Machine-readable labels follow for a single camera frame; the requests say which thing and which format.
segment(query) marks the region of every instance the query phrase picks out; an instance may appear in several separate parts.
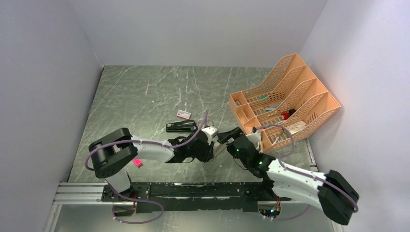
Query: red object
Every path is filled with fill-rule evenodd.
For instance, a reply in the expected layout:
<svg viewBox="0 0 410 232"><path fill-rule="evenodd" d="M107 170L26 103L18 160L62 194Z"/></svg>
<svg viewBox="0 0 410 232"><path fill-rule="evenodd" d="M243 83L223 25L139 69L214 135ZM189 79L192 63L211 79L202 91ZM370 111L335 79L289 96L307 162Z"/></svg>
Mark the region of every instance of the red object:
<svg viewBox="0 0 410 232"><path fill-rule="evenodd" d="M286 120L290 117L291 115L289 113L283 113L282 116L280 116L282 118L282 120Z"/></svg>
<svg viewBox="0 0 410 232"><path fill-rule="evenodd" d="M133 159L132 161L135 163L135 165L137 165L137 167L142 166L142 161L140 159Z"/></svg>

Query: marble tabletop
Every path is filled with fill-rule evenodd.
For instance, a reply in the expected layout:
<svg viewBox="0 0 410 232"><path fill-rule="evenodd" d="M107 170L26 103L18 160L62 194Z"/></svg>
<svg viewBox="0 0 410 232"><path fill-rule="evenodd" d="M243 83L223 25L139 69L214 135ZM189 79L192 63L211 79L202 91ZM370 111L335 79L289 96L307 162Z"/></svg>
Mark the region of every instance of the marble tabletop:
<svg viewBox="0 0 410 232"><path fill-rule="evenodd" d="M191 119L208 119L220 132L237 127L229 109L231 93L259 85L271 68L180 67L180 66L105 66L91 106L69 177L69 182L102 182L84 168L88 145L101 137L126 127L143 139L166 140L178 134L166 133L165 124L181 121L178 110L192 113ZM290 146L273 151L283 154ZM295 151L285 162L310 168L305 140L295 144ZM137 168L130 162L126 169L134 182L252 182L260 181L234 163L224 151L207 163L167 164L143 160Z"/></svg>

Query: pink object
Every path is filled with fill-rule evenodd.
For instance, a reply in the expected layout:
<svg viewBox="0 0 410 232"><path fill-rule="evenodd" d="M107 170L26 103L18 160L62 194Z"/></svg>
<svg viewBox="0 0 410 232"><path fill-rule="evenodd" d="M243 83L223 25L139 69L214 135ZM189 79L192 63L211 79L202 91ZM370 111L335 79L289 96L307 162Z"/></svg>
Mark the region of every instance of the pink object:
<svg viewBox="0 0 410 232"><path fill-rule="evenodd" d="M135 163L135 165L137 165L137 167L142 166L142 161L140 159L133 159L132 161Z"/></svg>

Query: orange plastic basket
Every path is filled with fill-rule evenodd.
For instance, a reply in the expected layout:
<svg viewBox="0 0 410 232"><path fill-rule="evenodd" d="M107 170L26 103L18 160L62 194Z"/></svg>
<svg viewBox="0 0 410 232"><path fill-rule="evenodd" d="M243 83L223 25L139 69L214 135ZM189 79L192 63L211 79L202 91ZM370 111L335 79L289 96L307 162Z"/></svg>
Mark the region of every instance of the orange plastic basket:
<svg viewBox="0 0 410 232"><path fill-rule="evenodd" d="M265 108L278 104L272 111ZM309 137L341 106L324 87L299 55L285 56L276 64L259 86L231 94L229 107L246 134L253 127L276 124L290 109L296 110L281 123L288 127L303 121L306 125L293 134L296 141ZM264 152L290 144L287 134L278 127L262 130Z"/></svg>

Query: white wall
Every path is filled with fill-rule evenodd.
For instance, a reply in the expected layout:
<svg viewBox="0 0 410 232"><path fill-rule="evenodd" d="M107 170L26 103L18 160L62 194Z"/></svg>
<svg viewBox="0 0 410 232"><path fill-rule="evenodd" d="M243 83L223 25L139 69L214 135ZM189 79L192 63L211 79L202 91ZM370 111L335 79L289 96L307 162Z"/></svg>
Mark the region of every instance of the white wall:
<svg viewBox="0 0 410 232"><path fill-rule="evenodd" d="M102 64L272 67L327 0L70 0Z"/></svg>
<svg viewBox="0 0 410 232"><path fill-rule="evenodd" d="M0 1L0 231L43 231L101 67L65 0Z"/></svg>
<svg viewBox="0 0 410 232"><path fill-rule="evenodd" d="M410 2L329 0L301 51L343 109L311 138L360 194L347 232L410 228Z"/></svg>

